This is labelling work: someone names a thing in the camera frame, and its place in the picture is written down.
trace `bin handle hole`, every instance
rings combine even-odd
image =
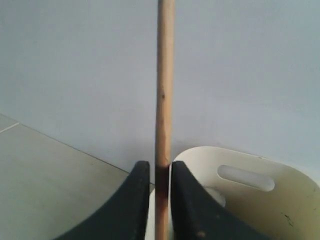
[[[270,192],[275,188],[275,181],[271,177],[233,166],[221,165],[218,167],[217,173],[222,179],[243,184],[264,192]]]

